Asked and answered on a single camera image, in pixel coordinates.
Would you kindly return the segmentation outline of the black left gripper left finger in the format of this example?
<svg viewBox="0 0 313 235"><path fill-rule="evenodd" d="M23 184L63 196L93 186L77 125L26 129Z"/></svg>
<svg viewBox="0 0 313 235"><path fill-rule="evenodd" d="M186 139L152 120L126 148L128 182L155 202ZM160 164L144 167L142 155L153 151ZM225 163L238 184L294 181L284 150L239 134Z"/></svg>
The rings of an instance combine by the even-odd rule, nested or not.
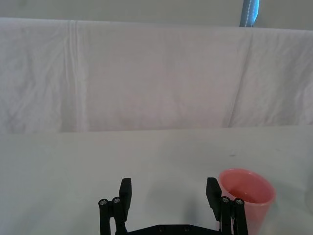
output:
<svg viewBox="0 0 313 235"><path fill-rule="evenodd" d="M113 218L115 221L116 235L126 235L128 233L125 222L127 221L131 198L131 178L124 178L121 181L118 197L113 198L111 201L108 201L107 199L101 199L98 202L101 235L111 234L111 218Z"/></svg>

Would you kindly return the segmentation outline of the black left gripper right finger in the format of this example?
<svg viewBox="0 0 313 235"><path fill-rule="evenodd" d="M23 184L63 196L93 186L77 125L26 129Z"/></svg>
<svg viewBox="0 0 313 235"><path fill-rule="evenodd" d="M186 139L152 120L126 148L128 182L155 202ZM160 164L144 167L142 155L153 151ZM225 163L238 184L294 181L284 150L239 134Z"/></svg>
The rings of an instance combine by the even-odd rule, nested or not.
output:
<svg viewBox="0 0 313 235"><path fill-rule="evenodd" d="M208 177L206 196L219 223L221 235L248 235L245 202L241 198L230 199L222 196L222 190L216 178Z"/></svg>

